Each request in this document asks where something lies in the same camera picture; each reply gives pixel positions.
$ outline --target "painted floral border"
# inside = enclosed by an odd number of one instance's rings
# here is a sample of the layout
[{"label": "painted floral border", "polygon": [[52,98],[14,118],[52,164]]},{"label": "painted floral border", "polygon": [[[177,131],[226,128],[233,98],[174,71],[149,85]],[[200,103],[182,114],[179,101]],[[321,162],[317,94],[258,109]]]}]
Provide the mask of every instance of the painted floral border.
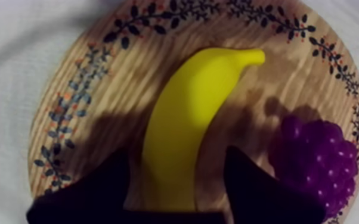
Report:
[{"label": "painted floral border", "polygon": [[[306,14],[302,17],[288,16],[281,6],[271,4],[257,6],[252,0],[228,0],[227,2],[170,0],[167,4],[151,2],[145,8],[137,6],[134,2],[129,15],[114,21],[114,28],[105,35],[103,43],[88,44],[88,52],[84,58],[75,61],[77,71],[74,78],[68,82],[69,90],[64,94],[57,93],[56,106],[48,111],[51,123],[45,132],[49,138],[52,138],[52,144],[41,146],[41,157],[33,161],[36,166],[46,168],[42,178],[52,178],[45,194],[62,189],[72,181],[71,176],[63,173],[64,161],[59,156],[63,150],[75,150],[75,143],[71,138],[76,129],[69,126],[69,121],[86,116],[86,109],[92,103],[89,90],[95,83],[109,75],[109,70],[105,65],[113,54],[107,47],[108,44],[119,42],[122,49],[128,49],[131,37],[143,38],[144,29],[151,29],[159,35],[165,35],[187,20],[209,21],[220,13],[227,13],[229,19],[244,21],[246,26],[259,23],[265,29],[271,25],[274,35],[287,34],[287,43],[299,36],[304,42],[308,35],[316,31],[315,26],[308,24]],[[163,20],[169,21],[169,25],[164,26],[161,23]],[[323,62],[328,60],[329,73],[331,75],[336,73],[335,78],[346,84],[346,94],[358,97],[359,81],[356,80],[355,73],[351,73],[349,67],[343,65],[344,55],[334,51],[335,43],[326,42],[325,36],[320,39],[310,36],[309,42],[316,47],[312,56],[318,57],[321,54]],[[354,117],[351,120],[354,125],[352,135],[354,143],[359,148],[359,102],[352,109],[354,110]],[[339,217],[336,216],[328,220],[328,223],[339,223],[338,220]]]}]

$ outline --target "purple grapes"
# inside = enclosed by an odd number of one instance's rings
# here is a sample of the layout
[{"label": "purple grapes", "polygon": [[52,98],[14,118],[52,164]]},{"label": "purple grapes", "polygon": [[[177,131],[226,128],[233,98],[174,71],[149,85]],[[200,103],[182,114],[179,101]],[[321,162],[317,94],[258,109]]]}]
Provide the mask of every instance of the purple grapes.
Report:
[{"label": "purple grapes", "polygon": [[355,191],[356,146],[344,140],[337,124],[302,124],[296,116],[282,121],[281,135],[269,153],[276,178],[315,198],[326,209],[326,219],[336,216]]}]

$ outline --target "dark object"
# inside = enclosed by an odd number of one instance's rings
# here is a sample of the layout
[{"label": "dark object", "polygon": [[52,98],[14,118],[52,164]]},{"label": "dark object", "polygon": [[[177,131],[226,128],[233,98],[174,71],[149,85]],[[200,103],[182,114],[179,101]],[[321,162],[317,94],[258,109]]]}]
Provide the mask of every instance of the dark object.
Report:
[{"label": "dark object", "polygon": [[[281,186],[234,147],[227,152],[224,179],[236,224],[300,223],[302,219],[304,224],[320,224],[323,220],[321,208]],[[123,210],[128,186],[128,155],[119,150],[78,183],[38,198],[28,211],[28,222],[225,224],[222,213]]]},{"label": "dark object", "polygon": [[235,223],[320,224],[324,209],[261,170],[236,147],[228,147],[224,180]]}]

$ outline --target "rubber toy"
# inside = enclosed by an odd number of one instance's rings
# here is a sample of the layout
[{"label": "rubber toy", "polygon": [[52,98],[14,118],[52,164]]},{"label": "rubber toy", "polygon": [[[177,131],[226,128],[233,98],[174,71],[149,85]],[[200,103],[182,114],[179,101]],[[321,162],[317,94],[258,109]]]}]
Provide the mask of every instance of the rubber toy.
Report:
[{"label": "rubber toy", "polygon": [[195,211],[194,172],[205,132],[245,66],[260,49],[208,48],[171,77],[150,117],[142,152],[142,190],[150,211]]}]

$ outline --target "orange dot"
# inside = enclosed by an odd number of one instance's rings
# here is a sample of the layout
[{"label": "orange dot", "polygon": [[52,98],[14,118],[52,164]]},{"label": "orange dot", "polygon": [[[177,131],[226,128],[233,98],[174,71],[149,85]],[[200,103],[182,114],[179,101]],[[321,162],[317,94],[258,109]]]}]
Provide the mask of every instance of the orange dot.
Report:
[{"label": "orange dot", "polygon": [[56,113],[61,113],[61,112],[63,112],[63,108],[62,108],[62,107],[57,107],[57,108],[55,109],[55,112],[56,112]]},{"label": "orange dot", "polygon": [[75,64],[81,64],[83,62],[83,59],[77,59],[75,60]]},{"label": "orange dot", "polygon": [[94,48],[96,46],[95,42],[90,42],[88,43],[88,47]]}]

